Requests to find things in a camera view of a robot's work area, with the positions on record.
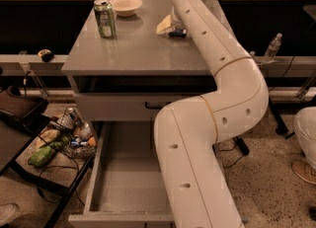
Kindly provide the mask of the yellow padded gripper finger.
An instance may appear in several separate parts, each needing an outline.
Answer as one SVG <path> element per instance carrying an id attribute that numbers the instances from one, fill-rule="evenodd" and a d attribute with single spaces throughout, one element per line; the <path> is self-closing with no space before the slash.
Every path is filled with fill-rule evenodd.
<path id="1" fill-rule="evenodd" d="M 172 17 L 170 15 L 166 16 L 164 20 L 157 26 L 156 34 L 158 36 L 172 32 L 175 29 L 172 23 Z"/>

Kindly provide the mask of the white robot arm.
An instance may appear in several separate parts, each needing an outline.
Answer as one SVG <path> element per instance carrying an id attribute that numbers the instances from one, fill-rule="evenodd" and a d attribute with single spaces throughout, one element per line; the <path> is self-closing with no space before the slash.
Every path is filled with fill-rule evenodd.
<path id="1" fill-rule="evenodd" d="M 165 106 L 154 122 L 155 148 L 177 228 L 245 228 L 212 146 L 253 128 L 269 91 L 253 58 L 205 1 L 171 0 L 217 90 Z"/>

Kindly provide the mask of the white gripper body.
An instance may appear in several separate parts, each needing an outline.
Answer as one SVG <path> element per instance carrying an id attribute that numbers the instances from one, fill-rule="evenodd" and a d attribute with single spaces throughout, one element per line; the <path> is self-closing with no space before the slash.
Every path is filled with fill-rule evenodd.
<path id="1" fill-rule="evenodd" d="M 175 7 L 171 11 L 171 23 L 176 29 L 185 30 L 187 27 L 185 23 L 181 20 Z"/>

